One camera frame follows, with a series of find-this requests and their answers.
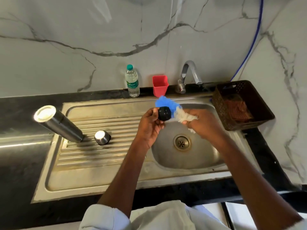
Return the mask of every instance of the stainless steel sink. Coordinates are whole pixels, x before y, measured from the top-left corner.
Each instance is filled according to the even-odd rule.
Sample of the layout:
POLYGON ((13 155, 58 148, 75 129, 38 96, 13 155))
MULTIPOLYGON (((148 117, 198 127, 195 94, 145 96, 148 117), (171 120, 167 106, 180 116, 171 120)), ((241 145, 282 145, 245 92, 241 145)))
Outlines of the stainless steel sink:
MULTIPOLYGON (((183 108, 208 109, 210 104, 182 104, 183 108)), ((225 165, 219 152, 205 139, 191 133, 178 122, 166 123, 152 146, 155 160, 162 166, 174 169, 216 168, 225 165)))
MULTIPOLYGON (((210 94, 171 96, 184 108, 207 108, 216 115, 210 94)), ((32 202, 103 193, 133 141, 141 116, 156 98, 129 98, 63 104, 62 112, 86 135, 81 143, 54 135, 32 202), (111 135, 107 145, 94 140, 98 130, 111 135)), ((240 131, 229 132, 251 163, 260 168, 240 131)), ((137 189, 230 177, 212 145, 169 120, 148 150, 137 189)))

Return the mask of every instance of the sink drain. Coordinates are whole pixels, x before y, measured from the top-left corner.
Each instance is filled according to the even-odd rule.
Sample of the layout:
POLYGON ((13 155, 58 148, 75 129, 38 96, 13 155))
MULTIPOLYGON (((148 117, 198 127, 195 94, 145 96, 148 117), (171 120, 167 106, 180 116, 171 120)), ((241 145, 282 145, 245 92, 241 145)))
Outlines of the sink drain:
POLYGON ((174 138, 174 146, 176 149, 179 149, 181 151, 185 151, 190 148, 190 140, 183 135, 177 135, 174 138))

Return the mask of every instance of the bottle label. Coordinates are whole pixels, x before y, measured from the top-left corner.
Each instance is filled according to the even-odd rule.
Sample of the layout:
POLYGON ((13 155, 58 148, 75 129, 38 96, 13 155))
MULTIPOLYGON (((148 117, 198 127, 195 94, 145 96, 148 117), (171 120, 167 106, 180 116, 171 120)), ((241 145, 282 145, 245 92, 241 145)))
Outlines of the bottle label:
POLYGON ((133 83, 127 82, 127 86, 128 86, 128 88, 137 88, 138 87, 138 80, 136 82, 133 82, 133 83))

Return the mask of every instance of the shirt sleeve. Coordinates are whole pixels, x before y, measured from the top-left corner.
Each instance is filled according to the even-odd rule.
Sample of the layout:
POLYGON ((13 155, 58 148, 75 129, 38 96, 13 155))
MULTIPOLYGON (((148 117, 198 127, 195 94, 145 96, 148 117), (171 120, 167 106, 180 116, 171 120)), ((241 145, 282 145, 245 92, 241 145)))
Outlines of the shirt sleeve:
POLYGON ((307 230, 307 220, 302 220, 292 227, 288 228, 287 230, 307 230))
POLYGON ((130 230, 131 222, 117 208, 91 205, 85 212, 79 230, 130 230))

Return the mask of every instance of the faucet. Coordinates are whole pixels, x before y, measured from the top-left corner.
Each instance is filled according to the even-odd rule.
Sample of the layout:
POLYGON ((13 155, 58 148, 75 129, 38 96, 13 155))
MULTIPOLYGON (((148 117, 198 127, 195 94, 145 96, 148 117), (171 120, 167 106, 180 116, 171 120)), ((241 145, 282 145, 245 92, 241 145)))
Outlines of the faucet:
POLYGON ((201 78, 199 77, 199 75, 197 73, 195 63, 193 61, 191 61, 191 60, 188 60, 183 65, 182 72, 181 72, 181 75, 180 75, 180 79, 178 80, 178 85, 175 88, 175 91, 177 93, 185 93, 185 84, 184 84, 184 82, 185 82, 185 76, 187 75, 187 71, 188 71, 189 67, 190 67, 190 69, 192 71, 195 84, 202 85, 202 83, 203 83, 201 81, 201 78))

